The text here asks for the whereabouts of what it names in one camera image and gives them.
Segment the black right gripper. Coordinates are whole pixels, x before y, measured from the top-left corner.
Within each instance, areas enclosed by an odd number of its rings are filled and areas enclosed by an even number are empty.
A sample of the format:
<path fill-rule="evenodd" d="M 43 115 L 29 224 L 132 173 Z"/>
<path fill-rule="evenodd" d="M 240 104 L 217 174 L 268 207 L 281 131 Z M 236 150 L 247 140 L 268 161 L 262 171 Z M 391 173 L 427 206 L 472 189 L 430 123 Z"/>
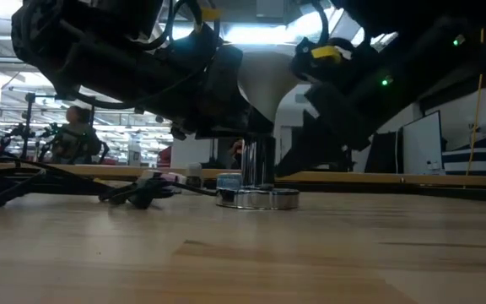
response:
<path fill-rule="evenodd" d="M 302 171 L 348 172 L 351 149 L 362 150 L 369 137 L 399 112 L 391 97 L 392 77 L 379 52 L 348 40 L 315 43 L 302 40 L 295 48 L 291 72 L 312 83 L 305 97 L 315 107 L 303 110 L 303 125 L 289 151 L 276 165 L 277 176 Z"/>

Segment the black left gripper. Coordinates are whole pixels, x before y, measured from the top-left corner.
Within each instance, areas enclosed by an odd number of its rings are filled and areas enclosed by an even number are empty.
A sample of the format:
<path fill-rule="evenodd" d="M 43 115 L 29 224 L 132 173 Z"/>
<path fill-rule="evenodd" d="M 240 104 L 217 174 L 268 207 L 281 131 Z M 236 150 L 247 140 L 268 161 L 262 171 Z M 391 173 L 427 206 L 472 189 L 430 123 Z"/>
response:
<path fill-rule="evenodd" d="M 243 52 L 222 43 L 206 24 L 158 50 L 167 69 L 158 93 L 158 114 L 197 138 L 241 138 L 273 131 L 273 122 L 241 95 L 238 72 Z"/>

